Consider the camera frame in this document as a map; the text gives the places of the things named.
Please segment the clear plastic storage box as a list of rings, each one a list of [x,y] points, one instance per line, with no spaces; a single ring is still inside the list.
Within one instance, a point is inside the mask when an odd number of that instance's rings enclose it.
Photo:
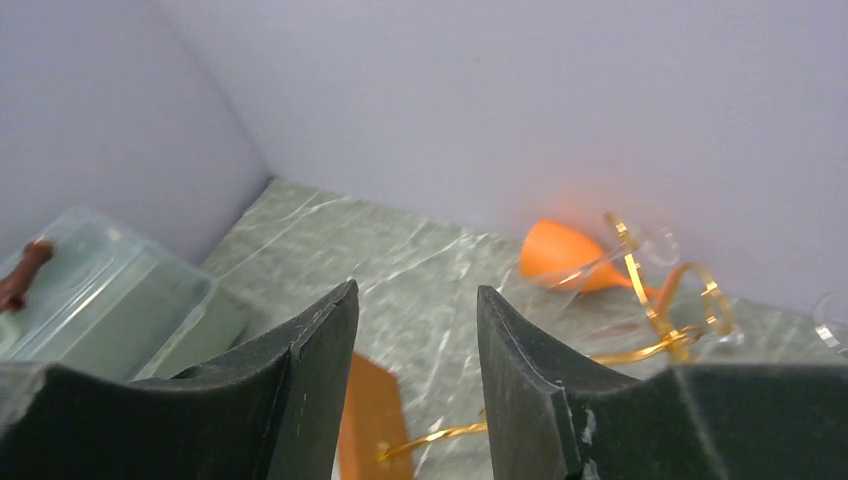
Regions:
[[[111,381],[170,378],[228,350],[252,315],[215,278],[98,212],[69,210],[29,242],[40,237],[55,252],[26,307],[1,312],[4,362],[59,362]],[[2,261],[1,279],[25,245]]]

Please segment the clear pink tinted glass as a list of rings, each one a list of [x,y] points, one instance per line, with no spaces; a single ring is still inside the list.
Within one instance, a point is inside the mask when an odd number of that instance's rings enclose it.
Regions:
[[[847,356],[847,290],[823,294],[812,310],[814,331],[836,354]]]

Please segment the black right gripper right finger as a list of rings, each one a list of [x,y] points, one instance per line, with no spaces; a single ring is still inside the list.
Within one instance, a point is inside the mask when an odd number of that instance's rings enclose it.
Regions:
[[[497,479],[843,479],[842,365],[683,364],[645,380],[603,366],[477,294]]]

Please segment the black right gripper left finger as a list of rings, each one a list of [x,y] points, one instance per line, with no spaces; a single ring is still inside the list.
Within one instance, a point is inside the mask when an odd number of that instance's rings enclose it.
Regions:
[[[358,286],[171,378],[119,383],[58,363],[1,367],[5,479],[328,479]]]

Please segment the gold wire glass rack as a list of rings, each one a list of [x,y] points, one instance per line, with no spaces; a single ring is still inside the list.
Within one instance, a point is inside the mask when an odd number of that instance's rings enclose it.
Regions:
[[[706,333],[732,333],[735,318],[728,298],[703,265],[681,262],[679,244],[667,225],[645,227],[612,212],[605,213],[603,220],[616,236],[611,249],[577,229],[543,219],[527,233],[517,261],[531,292],[561,292],[566,303],[580,294],[611,288],[633,291],[645,310],[648,326],[658,336],[657,342],[621,353],[596,354],[593,361],[622,365],[666,353],[675,363],[686,362],[692,358],[690,345]],[[676,326],[671,310],[687,273],[703,284],[699,297],[704,323]],[[486,421],[480,419],[409,438],[396,377],[355,353],[337,444],[339,476],[411,479],[413,451],[487,430]]]

